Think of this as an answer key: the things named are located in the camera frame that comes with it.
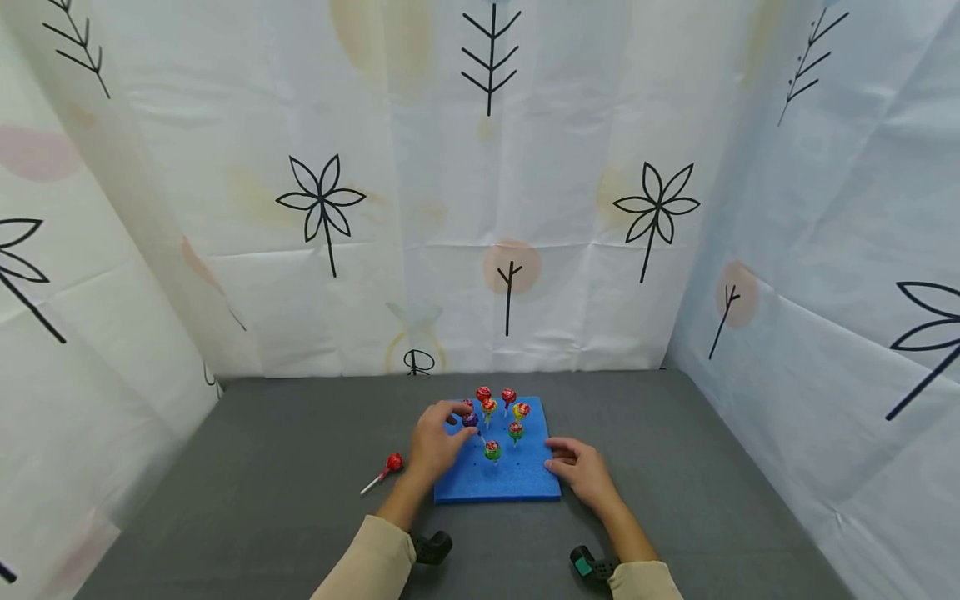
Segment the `gray table surface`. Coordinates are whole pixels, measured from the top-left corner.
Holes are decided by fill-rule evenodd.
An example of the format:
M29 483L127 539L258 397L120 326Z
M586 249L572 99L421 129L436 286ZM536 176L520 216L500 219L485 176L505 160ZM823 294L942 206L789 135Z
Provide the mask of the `gray table surface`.
M686 600L850 598L766 479L680 372L460 374L233 383L78 600L307 600L406 452L424 407L479 385L540 396L550 432L580 438L612 475ZM568 555L610 553L596 519L561 502L420 513L454 549L418 565L404 598L603 598Z

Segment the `green lollipop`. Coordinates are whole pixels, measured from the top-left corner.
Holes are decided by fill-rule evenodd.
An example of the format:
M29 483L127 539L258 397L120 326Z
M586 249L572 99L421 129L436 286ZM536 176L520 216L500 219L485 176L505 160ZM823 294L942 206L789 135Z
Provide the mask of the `green lollipop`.
M503 454L503 450L500 448L500 444L496 440L490 440L487 442L487 446L483 451L483 455L487 457L487 460L493 461L493 464L496 465L497 461L500 460L501 454Z
M518 420L510 423L510 437L514 439L514 447L516 447L516 443L523 437L523 423Z

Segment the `forearm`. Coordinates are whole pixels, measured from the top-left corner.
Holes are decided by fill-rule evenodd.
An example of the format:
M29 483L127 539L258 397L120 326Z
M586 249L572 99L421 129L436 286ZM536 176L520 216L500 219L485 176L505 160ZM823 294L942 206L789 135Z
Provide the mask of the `forearm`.
M368 516L311 600L397 600L416 559L406 532Z
M666 564L630 508L617 498L597 511L620 566L610 578L613 600L683 600Z
M660 557L653 544L643 533L630 508L617 498L608 506L597 510L597 516L607 530L613 551L622 563L658 561Z
M340 562L311 600L396 600L417 559L410 541L417 508L430 482L411 471L396 480L376 516L368 516Z
M393 491L376 515L403 531L410 531L417 510L432 487L428 477L408 471L396 480Z

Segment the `lollipop stick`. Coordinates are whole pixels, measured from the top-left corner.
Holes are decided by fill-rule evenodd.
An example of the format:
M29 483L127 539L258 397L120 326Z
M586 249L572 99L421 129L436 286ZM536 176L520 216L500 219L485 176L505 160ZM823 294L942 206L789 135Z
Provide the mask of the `lollipop stick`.
M373 479L373 481L371 481L369 484L367 484L367 487L360 491L360 495L363 495L363 494L369 492L369 491L370 491L370 488L372 488L373 486L375 486L375 485L377 484L377 482L379 482L379 481L383 481L383 473L380 473L379 475L377 475L376 478Z

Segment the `green button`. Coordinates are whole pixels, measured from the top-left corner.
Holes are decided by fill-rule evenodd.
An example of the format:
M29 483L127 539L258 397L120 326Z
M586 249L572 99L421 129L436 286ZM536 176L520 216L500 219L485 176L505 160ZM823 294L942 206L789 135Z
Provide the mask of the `green button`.
M590 566L590 563L588 563L587 559L585 559L584 557L580 557L579 559L577 559L577 561L573 565L577 567L577 570L580 572L581 577L587 577L590 573L593 572L593 567Z

